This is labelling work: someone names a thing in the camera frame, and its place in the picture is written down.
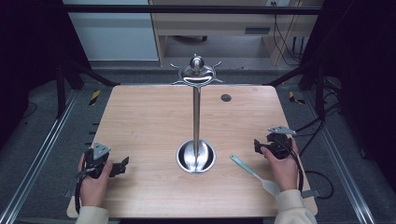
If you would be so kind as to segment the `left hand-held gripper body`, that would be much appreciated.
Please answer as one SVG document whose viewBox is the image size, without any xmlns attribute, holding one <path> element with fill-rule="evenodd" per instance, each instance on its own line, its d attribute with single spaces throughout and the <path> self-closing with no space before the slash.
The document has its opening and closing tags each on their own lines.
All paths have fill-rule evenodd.
<svg viewBox="0 0 396 224">
<path fill-rule="evenodd" d="M 94 142 L 93 146 L 84 153 L 83 171 L 90 177 L 97 179 L 105 167 L 110 150 L 110 147 Z"/>
</svg>

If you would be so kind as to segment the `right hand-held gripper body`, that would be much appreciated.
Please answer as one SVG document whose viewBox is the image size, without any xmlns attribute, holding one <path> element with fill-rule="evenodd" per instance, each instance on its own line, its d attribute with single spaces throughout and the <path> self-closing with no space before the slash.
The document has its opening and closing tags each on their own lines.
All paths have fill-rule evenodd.
<svg viewBox="0 0 396 224">
<path fill-rule="evenodd" d="M 286 159 L 291 152 L 291 140 L 289 135 L 295 135 L 296 132 L 286 126 L 277 126 L 268 129 L 269 133 L 266 138 L 270 143 L 269 150 L 279 159 Z"/>
</svg>

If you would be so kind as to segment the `person's right hand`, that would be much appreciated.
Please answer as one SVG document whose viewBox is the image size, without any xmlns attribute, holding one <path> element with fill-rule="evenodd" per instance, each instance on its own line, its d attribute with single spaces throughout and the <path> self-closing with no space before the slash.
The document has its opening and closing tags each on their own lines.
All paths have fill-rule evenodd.
<svg viewBox="0 0 396 224">
<path fill-rule="evenodd" d="M 265 159 L 268 160 L 274 179 L 280 191 L 298 188 L 298 165 L 291 154 L 283 160 L 276 158 L 266 147 L 261 147 Z"/>
</svg>

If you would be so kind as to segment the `person's left hand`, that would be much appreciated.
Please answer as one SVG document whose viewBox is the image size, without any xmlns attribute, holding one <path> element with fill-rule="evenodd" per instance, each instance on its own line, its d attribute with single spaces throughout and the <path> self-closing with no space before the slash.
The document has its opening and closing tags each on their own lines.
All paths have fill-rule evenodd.
<svg viewBox="0 0 396 224">
<path fill-rule="evenodd" d="M 105 163 L 101 175 L 97 179 L 88 175 L 82 180 L 79 191 L 80 204 L 82 206 L 102 206 L 103 199 L 106 195 L 107 182 L 112 171 L 112 166 L 113 161 L 108 160 Z"/>
</svg>

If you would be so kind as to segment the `yellow black striped tape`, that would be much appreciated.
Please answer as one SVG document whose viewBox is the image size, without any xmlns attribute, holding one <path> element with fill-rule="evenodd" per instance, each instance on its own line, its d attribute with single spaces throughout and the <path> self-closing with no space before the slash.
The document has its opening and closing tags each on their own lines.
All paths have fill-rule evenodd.
<svg viewBox="0 0 396 224">
<path fill-rule="evenodd" d="M 305 105 L 305 100 L 301 99 L 296 99 L 294 96 L 294 93 L 292 91 L 289 92 L 289 99 L 291 102 L 299 104 L 299 105 Z"/>
<path fill-rule="evenodd" d="M 92 94 L 92 98 L 89 101 L 89 105 L 95 105 L 95 103 L 100 95 L 100 92 L 101 92 L 100 90 L 94 91 L 94 93 Z"/>
</svg>

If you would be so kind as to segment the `steel utensil stand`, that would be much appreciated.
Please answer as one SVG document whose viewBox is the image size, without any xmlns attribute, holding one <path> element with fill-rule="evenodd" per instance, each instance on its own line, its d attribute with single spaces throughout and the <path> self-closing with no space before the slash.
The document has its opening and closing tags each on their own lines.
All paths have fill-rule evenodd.
<svg viewBox="0 0 396 224">
<path fill-rule="evenodd" d="M 220 62 L 210 66 L 205 64 L 205 60 L 194 54 L 190 62 L 177 67 L 171 64 L 178 71 L 176 84 L 184 84 L 192 87 L 192 139 L 185 141 L 177 150 L 177 164 L 189 174 L 202 174 L 209 171 L 216 161 L 216 151 L 206 140 L 200 137 L 201 128 L 201 88 L 212 82 L 221 82 L 217 78 L 216 66 Z"/>
</svg>

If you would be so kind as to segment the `white cabinet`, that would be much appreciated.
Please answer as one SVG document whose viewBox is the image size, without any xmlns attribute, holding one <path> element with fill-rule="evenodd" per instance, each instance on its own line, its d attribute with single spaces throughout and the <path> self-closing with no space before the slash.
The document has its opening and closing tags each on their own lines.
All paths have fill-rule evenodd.
<svg viewBox="0 0 396 224">
<path fill-rule="evenodd" d="M 69 18 L 91 62 L 159 59 L 149 13 L 71 12 Z"/>
</svg>

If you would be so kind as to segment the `teal handled spatula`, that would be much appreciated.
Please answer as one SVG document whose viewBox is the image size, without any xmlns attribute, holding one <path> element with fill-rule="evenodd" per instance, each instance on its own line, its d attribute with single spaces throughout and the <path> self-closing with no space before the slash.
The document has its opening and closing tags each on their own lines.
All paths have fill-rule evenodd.
<svg viewBox="0 0 396 224">
<path fill-rule="evenodd" d="M 231 155 L 230 159 L 233 162 L 235 162 L 238 166 L 240 166 L 242 169 L 247 171 L 249 174 L 257 178 L 261 182 L 262 188 L 266 190 L 270 195 L 275 197 L 280 193 L 279 186 L 276 183 L 274 183 L 271 180 L 260 177 L 255 171 L 253 171 L 250 167 L 248 167 L 242 160 L 237 158 L 235 155 Z"/>
</svg>

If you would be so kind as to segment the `grey table bracket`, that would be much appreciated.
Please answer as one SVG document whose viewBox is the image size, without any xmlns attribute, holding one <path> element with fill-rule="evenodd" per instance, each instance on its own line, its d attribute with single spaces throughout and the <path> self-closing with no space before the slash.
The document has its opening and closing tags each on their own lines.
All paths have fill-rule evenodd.
<svg viewBox="0 0 396 224">
<path fill-rule="evenodd" d="M 321 196 L 321 193 L 320 193 L 320 191 L 319 191 L 318 189 L 315 189 L 315 190 L 312 190 L 312 189 L 305 190 L 305 191 L 302 191 L 301 194 L 302 194 L 302 197 L 303 197 L 304 199 L 305 199 L 305 198 L 310 198 L 310 197 L 317 198 L 317 197 L 320 197 L 320 196 Z"/>
</svg>

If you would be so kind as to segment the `aluminium floor rail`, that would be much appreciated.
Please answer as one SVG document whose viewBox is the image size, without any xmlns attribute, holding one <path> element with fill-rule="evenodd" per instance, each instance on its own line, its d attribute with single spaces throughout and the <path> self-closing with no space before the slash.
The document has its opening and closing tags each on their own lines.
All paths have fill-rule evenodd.
<svg viewBox="0 0 396 224">
<path fill-rule="evenodd" d="M 314 95 L 310 91 L 304 91 L 303 97 L 305 98 L 308 108 L 315 119 L 322 117 L 323 124 L 318 131 L 318 135 L 322 143 L 325 146 L 327 154 L 330 158 L 331 165 L 341 183 L 343 192 L 345 193 L 347 200 L 349 201 L 355 216 L 357 217 L 360 224 L 376 224 L 374 215 L 365 201 L 361 190 L 359 189 L 355 178 L 347 167 L 347 163 L 342 157 L 339 148 L 334 142 L 334 139 L 327 128 L 327 118 L 333 115 L 340 109 L 338 103 L 325 104 L 323 113 L 320 116 L 318 114 L 317 102 Z"/>
<path fill-rule="evenodd" d="M 24 175 L 13 197 L 7 204 L 7 207 L 0 214 L 0 224 L 13 224 L 16 220 L 23 204 L 26 201 L 27 196 L 29 195 L 39 173 L 42 170 L 42 167 L 47 160 L 48 155 L 51 153 L 53 146 L 60 135 L 71 110 L 75 105 L 78 95 L 79 91 L 70 91 L 70 96 L 66 101 L 64 112 L 54 121 L 49 133 L 45 138 L 45 141 L 38 150 L 34 160 Z"/>
</svg>

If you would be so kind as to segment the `black frame crossbar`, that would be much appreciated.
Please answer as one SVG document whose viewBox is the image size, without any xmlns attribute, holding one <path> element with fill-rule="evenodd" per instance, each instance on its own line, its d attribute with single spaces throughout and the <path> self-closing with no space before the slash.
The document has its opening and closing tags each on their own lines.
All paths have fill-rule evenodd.
<svg viewBox="0 0 396 224">
<path fill-rule="evenodd" d="M 162 13 L 162 14 L 276 14 L 319 15 L 321 7 L 234 7 L 234 6 L 141 6 L 141 5 L 63 5 L 67 12 L 83 13 Z"/>
</svg>

